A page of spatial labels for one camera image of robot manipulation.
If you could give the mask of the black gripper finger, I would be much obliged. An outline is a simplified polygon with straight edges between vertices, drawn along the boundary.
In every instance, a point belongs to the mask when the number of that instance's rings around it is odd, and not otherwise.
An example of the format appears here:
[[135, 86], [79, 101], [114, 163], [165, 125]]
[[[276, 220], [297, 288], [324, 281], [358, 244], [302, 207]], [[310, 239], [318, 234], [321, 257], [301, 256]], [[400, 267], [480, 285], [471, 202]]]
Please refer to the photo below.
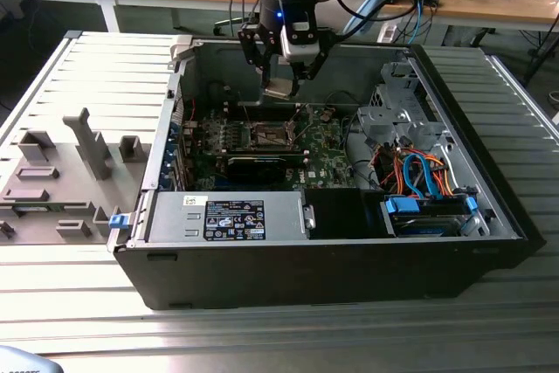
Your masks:
[[260, 74], [260, 86], [270, 82], [271, 58], [274, 54], [274, 33], [262, 24], [248, 24], [238, 31], [238, 40], [245, 61]]
[[328, 35], [318, 34], [314, 40], [312, 44], [291, 45], [291, 94], [297, 94], [305, 80], [314, 79], [328, 57]]

